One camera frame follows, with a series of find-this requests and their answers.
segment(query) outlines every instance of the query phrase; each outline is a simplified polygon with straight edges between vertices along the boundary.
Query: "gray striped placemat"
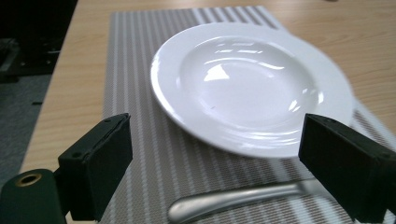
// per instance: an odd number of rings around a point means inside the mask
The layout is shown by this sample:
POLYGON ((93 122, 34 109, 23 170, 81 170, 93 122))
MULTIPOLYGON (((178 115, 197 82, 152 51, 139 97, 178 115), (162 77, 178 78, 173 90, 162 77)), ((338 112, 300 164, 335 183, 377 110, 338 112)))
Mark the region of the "gray striped placemat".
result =
MULTIPOLYGON (((294 159, 252 159, 215 149, 182 131, 157 104, 150 62, 172 35, 195 25, 235 21, 287 30, 264 7, 215 7, 116 12, 111 17, 104 117, 128 112, 134 160, 101 223, 166 223, 176 199, 216 189, 306 179, 294 159)), ((356 102, 353 128, 395 148, 395 137, 356 102)), ((387 213, 386 221, 394 215, 387 213)), ((274 200, 240 207, 200 223, 348 223, 337 204, 319 197, 274 200)))

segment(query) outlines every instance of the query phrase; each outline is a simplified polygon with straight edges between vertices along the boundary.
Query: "metal utensil handle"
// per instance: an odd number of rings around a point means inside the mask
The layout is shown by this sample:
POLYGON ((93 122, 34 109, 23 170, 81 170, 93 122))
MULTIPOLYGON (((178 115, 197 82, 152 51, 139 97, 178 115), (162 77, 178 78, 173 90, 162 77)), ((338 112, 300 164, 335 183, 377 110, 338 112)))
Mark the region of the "metal utensil handle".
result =
POLYGON ((301 194, 304 194, 304 191, 297 183, 202 193, 172 203, 168 218, 172 223, 183 223, 233 206, 301 194))

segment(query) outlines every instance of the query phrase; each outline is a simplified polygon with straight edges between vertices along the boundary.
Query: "wooden table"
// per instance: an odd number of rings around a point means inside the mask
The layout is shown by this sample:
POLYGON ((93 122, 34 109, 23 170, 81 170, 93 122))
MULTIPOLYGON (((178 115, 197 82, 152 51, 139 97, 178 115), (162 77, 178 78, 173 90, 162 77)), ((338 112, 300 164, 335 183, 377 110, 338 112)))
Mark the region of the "wooden table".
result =
POLYGON ((393 0, 80 0, 21 170, 55 170, 58 156, 102 119, 112 12, 257 5, 327 53, 344 70, 356 97, 396 133, 393 0))

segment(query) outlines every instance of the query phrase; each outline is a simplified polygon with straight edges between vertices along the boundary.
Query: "white plate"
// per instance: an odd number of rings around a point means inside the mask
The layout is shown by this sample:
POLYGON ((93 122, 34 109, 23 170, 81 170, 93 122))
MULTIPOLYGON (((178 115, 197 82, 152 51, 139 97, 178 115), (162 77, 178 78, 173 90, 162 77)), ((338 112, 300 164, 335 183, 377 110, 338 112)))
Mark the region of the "white plate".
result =
POLYGON ((165 42, 151 65, 165 112, 215 147, 258 158, 298 155, 305 113, 349 124, 341 70, 303 40, 243 23, 210 23, 165 42))

